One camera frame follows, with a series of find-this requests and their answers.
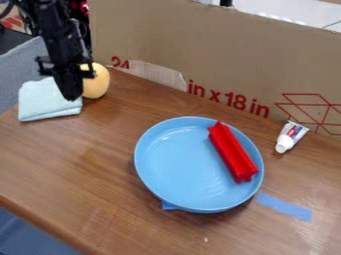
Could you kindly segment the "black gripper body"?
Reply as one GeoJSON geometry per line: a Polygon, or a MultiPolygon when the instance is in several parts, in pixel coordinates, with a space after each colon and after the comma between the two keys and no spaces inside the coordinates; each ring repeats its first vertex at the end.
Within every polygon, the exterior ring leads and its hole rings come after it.
{"type": "Polygon", "coordinates": [[[41,76],[52,76],[62,71],[74,71],[83,79],[93,79],[96,77],[91,57],[76,56],[64,63],[54,63],[48,56],[38,56],[34,58],[34,61],[38,65],[38,74],[41,76]]]}

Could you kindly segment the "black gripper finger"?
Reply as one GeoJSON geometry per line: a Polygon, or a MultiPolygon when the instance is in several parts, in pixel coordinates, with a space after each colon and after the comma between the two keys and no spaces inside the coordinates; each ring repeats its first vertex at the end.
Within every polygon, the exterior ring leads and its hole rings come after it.
{"type": "Polygon", "coordinates": [[[76,92],[72,75],[69,73],[56,73],[53,78],[64,99],[73,101],[76,99],[76,92]]]}
{"type": "Polygon", "coordinates": [[[83,75],[81,73],[73,74],[73,86],[72,86],[72,100],[74,100],[83,94],[83,75]]]}

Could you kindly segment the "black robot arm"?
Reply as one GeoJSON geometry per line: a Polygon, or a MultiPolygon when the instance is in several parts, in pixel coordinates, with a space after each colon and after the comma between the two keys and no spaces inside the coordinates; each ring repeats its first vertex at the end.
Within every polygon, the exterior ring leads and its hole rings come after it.
{"type": "Polygon", "coordinates": [[[79,21],[69,16],[64,0],[17,0],[14,4],[45,43],[48,55],[34,59],[38,73],[53,77],[64,99],[73,101],[83,95],[83,80],[96,77],[79,21]]]}

